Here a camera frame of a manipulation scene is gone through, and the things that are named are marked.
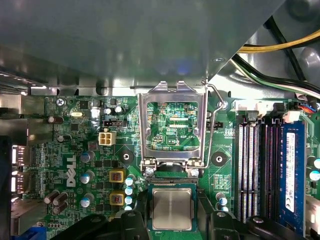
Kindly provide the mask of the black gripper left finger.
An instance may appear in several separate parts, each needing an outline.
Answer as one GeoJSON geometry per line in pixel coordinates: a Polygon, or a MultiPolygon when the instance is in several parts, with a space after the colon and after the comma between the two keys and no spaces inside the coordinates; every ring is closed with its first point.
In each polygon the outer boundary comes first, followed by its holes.
{"type": "Polygon", "coordinates": [[[54,240],[149,240],[147,198],[144,190],[137,196],[133,210],[118,212],[111,221],[101,214],[91,214],[58,233],[54,240]]]}

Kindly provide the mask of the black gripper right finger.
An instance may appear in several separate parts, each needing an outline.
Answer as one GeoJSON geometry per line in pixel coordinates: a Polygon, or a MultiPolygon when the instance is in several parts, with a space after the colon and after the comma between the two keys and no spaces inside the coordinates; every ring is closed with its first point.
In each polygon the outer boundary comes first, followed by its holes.
{"type": "Polygon", "coordinates": [[[254,215],[246,223],[230,213],[214,210],[204,192],[197,193],[198,229],[204,240],[304,240],[273,219],[254,215]]]}

